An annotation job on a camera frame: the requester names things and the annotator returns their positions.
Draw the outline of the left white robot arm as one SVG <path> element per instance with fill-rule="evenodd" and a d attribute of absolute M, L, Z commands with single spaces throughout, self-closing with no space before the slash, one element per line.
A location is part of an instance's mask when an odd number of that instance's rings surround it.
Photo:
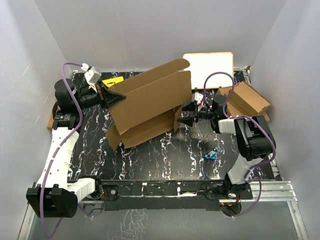
<path fill-rule="evenodd" d="M 28 188 L 26 199 L 41 218 L 72 218 L 78 203 L 89 196 L 93 200 L 103 195 L 96 177 L 83 177 L 68 182 L 68 172 L 74 147 L 82 125 L 82 111 L 93 106 L 107 110 L 126 99 L 111 91 L 101 80 L 95 89 L 86 81 L 74 84 L 69 78 L 54 85 L 57 100 L 52 110 L 52 139 L 43 172 L 34 187 Z"/>

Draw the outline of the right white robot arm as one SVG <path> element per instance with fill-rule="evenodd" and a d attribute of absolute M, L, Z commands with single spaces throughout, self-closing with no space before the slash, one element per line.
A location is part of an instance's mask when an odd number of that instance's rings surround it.
<path fill-rule="evenodd" d="M 182 107 L 182 111 L 189 115 L 179 118 L 177 122 L 193 127 L 200 119 L 204 119 L 210 122 L 215 133 L 235 135 L 239 152 L 235 163 L 221 185 L 206 186 L 204 191 L 208 197 L 239 198 L 249 187 L 249 174 L 259 165 L 265 164 L 266 157 L 275 156 L 275 139 L 264 116 L 229 116 L 226 112 L 226 96 L 215 96 L 211 105 L 202 103 L 203 99 L 201 93 L 195 92 L 192 100 Z"/>

